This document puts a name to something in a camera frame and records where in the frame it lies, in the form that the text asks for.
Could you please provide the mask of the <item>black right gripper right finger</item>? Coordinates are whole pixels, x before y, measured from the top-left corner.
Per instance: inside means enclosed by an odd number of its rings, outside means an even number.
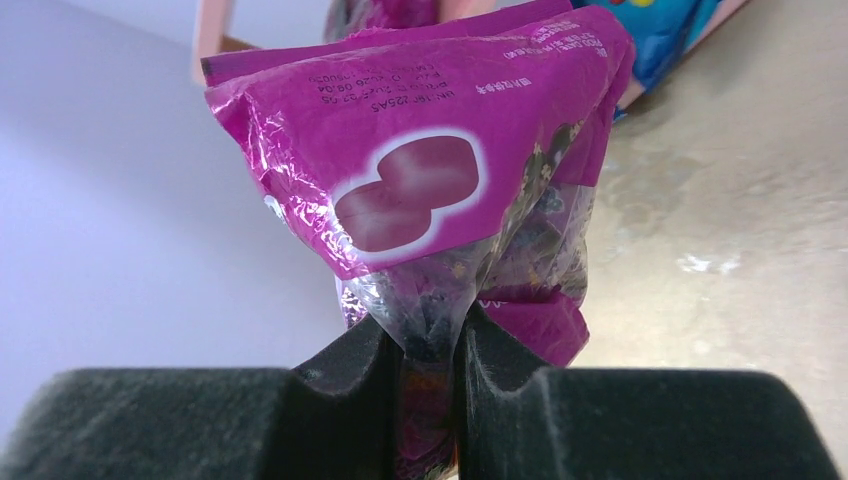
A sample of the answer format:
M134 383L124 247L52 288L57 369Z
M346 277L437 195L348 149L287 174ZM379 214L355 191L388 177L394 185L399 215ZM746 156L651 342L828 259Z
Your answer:
M559 368L468 313L464 479L836 479L804 405L756 371Z

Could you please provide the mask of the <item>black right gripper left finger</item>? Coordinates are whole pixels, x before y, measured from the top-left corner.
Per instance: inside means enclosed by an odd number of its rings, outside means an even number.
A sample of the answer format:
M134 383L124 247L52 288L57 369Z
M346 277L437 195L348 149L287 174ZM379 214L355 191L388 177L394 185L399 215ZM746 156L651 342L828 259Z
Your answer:
M5 479L389 479L399 347L373 321L285 368L78 369L32 399Z

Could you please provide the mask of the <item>purple candy bag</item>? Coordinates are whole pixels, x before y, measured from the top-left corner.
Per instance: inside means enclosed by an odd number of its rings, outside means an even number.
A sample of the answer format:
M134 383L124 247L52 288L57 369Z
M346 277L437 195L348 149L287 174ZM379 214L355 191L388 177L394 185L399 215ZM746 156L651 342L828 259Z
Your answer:
M451 465L474 304L557 364L585 344L586 229L633 61L611 11L566 1L203 59L266 204L403 350L395 478Z
M331 3L323 32L327 43L359 31L408 29L437 24L440 2L434 0L335 0Z

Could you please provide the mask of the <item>purple candy bag front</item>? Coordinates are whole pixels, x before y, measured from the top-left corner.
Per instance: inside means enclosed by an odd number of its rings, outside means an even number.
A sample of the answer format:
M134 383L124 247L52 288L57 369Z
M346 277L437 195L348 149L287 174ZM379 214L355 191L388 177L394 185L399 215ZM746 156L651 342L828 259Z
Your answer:
M359 31L408 29L437 24L440 2L434 0L335 0L331 3L323 32L327 43Z

